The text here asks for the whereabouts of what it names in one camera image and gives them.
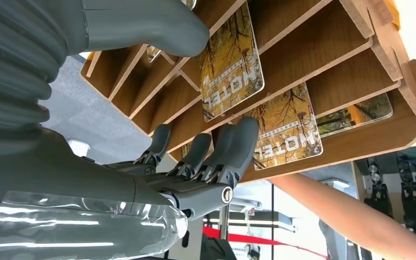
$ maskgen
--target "screw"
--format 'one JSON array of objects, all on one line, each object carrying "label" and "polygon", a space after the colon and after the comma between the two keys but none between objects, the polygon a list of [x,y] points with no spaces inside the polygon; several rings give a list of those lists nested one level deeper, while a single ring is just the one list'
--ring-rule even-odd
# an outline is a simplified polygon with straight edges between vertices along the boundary
[{"label": "screw", "polygon": [[225,204],[229,204],[232,201],[233,198],[233,190],[231,187],[227,186],[223,189],[222,192],[222,201]]}]

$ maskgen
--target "wooden divider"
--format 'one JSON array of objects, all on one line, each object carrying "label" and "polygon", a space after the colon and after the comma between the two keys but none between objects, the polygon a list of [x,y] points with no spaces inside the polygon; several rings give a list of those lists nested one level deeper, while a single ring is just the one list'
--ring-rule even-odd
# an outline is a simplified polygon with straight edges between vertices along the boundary
[{"label": "wooden divider", "polygon": [[151,122],[150,135],[153,134],[157,126],[171,122],[199,101],[200,92],[195,91],[182,76],[179,76],[158,94],[157,100],[158,104]]},{"label": "wooden divider", "polygon": [[195,58],[189,59],[181,68],[181,76],[192,86],[193,89],[200,92],[200,66]]},{"label": "wooden divider", "polygon": [[177,56],[174,56],[174,55],[168,54],[168,53],[166,53],[166,52],[164,52],[164,51],[161,51],[161,52],[160,52],[160,55],[162,55],[162,56],[163,56],[163,58],[165,58],[165,59],[166,59],[166,61],[168,61],[168,63],[169,63],[169,64],[171,64],[171,65],[175,65],[175,64],[176,64],[176,62],[178,61],[178,57],[177,57]]},{"label": "wooden divider", "polygon": [[255,171],[250,165],[241,182],[267,179],[400,151],[416,141],[416,116],[398,90],[391,91],[394,113],[388,118],[322,139],[323,154]]},{"label": "wooden divider", "polygon": [[88,67],[86,77],[91,77],[93,70],[95,69],[96,64],[98,63],[98,60],[100,59],[102,51],[95,51],[94,53],[91,53],[92,59],[88,59],[91,61],[90,66]]},{"label": "wooden divider", "polygon": [[361,35],[342,5],[332,1],[261,55],[265,79],[261,92],[226,112],[225,117],[208,123],[202,113],[196,116],[203,112],[200,102],[176,118],[169,151],[340,64],[372,43],[371,38]]}]

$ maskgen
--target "gray floor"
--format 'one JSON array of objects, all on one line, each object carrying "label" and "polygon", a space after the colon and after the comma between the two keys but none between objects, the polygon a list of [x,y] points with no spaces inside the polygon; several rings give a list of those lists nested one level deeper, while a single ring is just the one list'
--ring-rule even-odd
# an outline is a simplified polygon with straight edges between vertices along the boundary
[{"label": "gray floor", "polygon": [[81,79],[84,61],[80,56],[66,59],[50,84],[51,98],[40,102],[50,110],[50,120],[42,125],[88,143],[87,157],[99,164],[136,159],[150,145],[149,137]]}]

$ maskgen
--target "human arm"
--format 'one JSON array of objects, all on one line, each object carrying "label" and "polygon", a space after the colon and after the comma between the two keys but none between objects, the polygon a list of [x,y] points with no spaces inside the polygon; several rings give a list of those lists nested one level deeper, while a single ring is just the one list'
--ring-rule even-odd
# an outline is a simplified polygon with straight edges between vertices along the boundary
[{"label": "human arm", "polygon": [[270,181],[356,244],[388,260],[416,260],[416,235],[359,200],[301,174]]}]

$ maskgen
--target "tree image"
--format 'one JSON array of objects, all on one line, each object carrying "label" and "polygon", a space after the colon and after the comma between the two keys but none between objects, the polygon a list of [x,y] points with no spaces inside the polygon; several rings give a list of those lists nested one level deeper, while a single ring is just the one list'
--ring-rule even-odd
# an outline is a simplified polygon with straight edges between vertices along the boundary
[{"label": "tree image", "polygon": [[244,114],[259,122],[253,156],[256,170],[320,155],[323,152],[305,83]]},{"label": "tree image", "polygon": [[393,108],[387,94],[341,109],[316,120],[321,137],[344,132],[390,117]]},{"label": "tree image", "polygon": [[247,3],[211,36],[197,62],[207,122],[262,90],[264,79]]}]

